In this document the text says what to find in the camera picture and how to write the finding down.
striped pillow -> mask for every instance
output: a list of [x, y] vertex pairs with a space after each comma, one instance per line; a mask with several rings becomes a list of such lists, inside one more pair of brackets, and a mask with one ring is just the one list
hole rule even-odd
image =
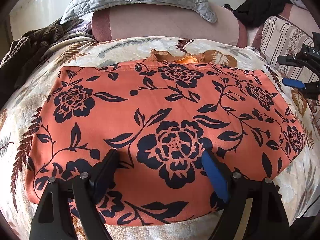
[[297, 54], [303, 44], [313, 47], [313, 39], [296, 26], [275, 16], [266, 20], [263, 26], [260, 53], [265, 55], [266, 60], [276, 70], [288, 78], [304, 83], [317, 81], [318, 76], [306, 67], [290, 67], [277, 63], [279, 55]]

pink pillow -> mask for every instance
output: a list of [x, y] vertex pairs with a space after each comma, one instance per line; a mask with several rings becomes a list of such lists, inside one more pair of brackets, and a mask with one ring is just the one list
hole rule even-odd
[[94, 12], [92, 34], [97, 41], [129, 37], [167, 36], [207, 39], [241, 48], [247, 32], [231, 11], [212, 5], [218, 20], [209, 23], [196, 12], [168, 5], [118, 5]]
[[320, 29], [315, 20], [311, 16], [310, 12], [302, 9], [293, 4], [286, 4], [282, 13], [280, 13], [282, 19], [287, 20], [292, 25], [295, 25], [311, 38], [312, 32], [320, 33]]

metal rivet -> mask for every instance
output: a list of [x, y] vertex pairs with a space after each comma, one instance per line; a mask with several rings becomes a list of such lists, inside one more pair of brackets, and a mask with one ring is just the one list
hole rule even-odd
[[266, 183], [268, 183], [268, 184], [271, 184], [271, 183], [272, 183], [272, 179], [270, 179], [270, 178], [265, 178], [264, 181], [265, 181]]
[[83, 172], [80, 174], [81, 179], [86, 179], [87, 177], [89, 177], [89, 173], [87, 173], [87, 172]]
[[232, 173], [232, 176], [233, 176], [235, 179], [241, 178], [241, 174], [240, 174], [239, 172], [234, 172], [234, 173]]
[[50, 184], [54, 183], [55, 181], [56, 181], [56, 178], [55, 178], [55, 177], [50, 177], [50, 178], [48, 179], [48, 182], [49, 182]]

floral bedspread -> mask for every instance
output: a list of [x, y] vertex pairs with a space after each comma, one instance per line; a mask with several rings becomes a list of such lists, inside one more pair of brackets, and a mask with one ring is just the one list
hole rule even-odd
[[[101, 68], [108, 72], [110, 79], [115, 80], [117, 72], [108, 66], [147, 58], [151, 49], [167, 50], [174, 56], [181, 56], [184, 52], [197, 54], [214, 50], [214, 63], [265, 72], [299, 120], [307, 141], [301, 153], [274, 182], [279, 186], [290, 223], [307, 208], [320, 178], [319, 153], [316, 152], [316, 149], [320, 148], [320, 136], [313, 115], [299, 92], [282, 86], [281, 75], [253, 51], [209, 40], [170, 37], [129, 38], [109, 42], [75, 38], [74, 41], [68, 40], [65, 46], [57, 46], [59, 47], [56, 50], [51, 48], [51, 52], [47, 53], [51, 56], [45, 59], [25, 85], [12, 95], [0, 114], [0, 210], [20, 239], [28, 239], [30, 223], [37, 207], [29, 202], [24, 188], [32, 135], [36, 132], [36, 121], [42, 105], [46, 100], [50, 100], [49, 93], [60, 68], [65, 65]], [[217, 214], [209, 214], [170, 225], [135, 228], [108, 225], [107, 228], [115, 239], [126, 239], [128, 236], [137, 239], [165, 239], [166, 236], [171, 239], [207, 239], [217, 217]], [[73, 218], [73, 221], [79, 239], [85, 239], [79, 220]]]

orange floral fabric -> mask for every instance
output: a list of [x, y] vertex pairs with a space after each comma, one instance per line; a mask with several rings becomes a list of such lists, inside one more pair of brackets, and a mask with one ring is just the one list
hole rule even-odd
[[223, 208], [202, 167], [205, 149], [231, 171], [262, 180], [277, 176], [306, 143], [263, 71], [211, 63], [63, 67], [34, 129], [29, 200], [39, 202], [49, 177], [90, 171], [116, 148], [120, 167], [97, 209], [104, 223], [128, 226]]

